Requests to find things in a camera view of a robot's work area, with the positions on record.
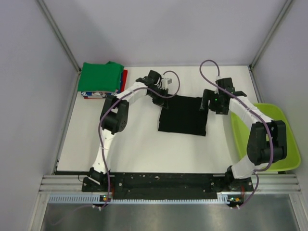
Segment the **black t-shirt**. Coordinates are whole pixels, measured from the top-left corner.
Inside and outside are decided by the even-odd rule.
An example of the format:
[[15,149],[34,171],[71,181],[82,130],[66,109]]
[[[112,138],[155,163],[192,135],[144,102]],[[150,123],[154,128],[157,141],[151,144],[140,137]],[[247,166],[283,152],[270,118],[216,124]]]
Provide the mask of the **black t-shirt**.
[[205,136],[208,111],[200,109],[201,102],[201,97],[176,95],[168,99],[168,108],[161,110],[158,131]]

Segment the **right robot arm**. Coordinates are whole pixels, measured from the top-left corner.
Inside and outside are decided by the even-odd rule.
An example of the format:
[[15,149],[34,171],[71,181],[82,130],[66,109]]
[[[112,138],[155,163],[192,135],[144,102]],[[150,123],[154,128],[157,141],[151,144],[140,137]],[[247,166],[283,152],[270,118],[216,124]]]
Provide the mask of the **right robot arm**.
[[245,156],[225,173],[225,186],[234,191],[253,173],[265,171],[287,157],[286,124],[265,115],[243,91],[236,91],[232,78],[217,76],[214,84],[216,90],[204,90],[200,109],[217,115],[232,112],[249,129]]

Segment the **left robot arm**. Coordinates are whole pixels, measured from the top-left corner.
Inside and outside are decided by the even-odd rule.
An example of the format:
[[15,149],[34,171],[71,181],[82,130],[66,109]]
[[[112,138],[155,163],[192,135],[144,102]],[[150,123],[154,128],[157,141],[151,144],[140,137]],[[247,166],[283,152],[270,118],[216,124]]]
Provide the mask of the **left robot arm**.
[[136,79],[122,93],[105,99],[98,127],[100,146],[88,174],[97,190],[104,191],[109,186],[108,153],[115,135],[122,132],[128,123],[129,107],[138,99],[150,96],[153,104],[166,108],[168,86],[171,83],[172,79],[151,70],[147,76]]

